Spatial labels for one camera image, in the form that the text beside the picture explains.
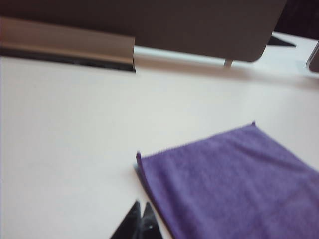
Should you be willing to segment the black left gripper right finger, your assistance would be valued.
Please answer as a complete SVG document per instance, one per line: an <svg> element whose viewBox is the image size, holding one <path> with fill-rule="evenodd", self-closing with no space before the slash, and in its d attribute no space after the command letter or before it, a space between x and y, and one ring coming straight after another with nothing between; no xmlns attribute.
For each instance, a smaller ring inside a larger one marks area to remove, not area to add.
<svg viewBox="0 0 319 239"><path fill-rule="evenodd" d="M149 202L146 203L145 210L139 225L140 239L162 239L160 228Z"/></svg>

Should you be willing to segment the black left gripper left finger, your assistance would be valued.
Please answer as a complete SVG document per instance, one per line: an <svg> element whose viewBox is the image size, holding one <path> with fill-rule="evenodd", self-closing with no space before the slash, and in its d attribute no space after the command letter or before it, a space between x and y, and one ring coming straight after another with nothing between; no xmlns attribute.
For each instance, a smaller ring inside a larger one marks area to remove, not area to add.
<svg viewBox="0 0 319 239"><path fill-rule="evenodd" d="M135 201L115 231L116 239L137 239L141 220L141 207Z"/></svg>

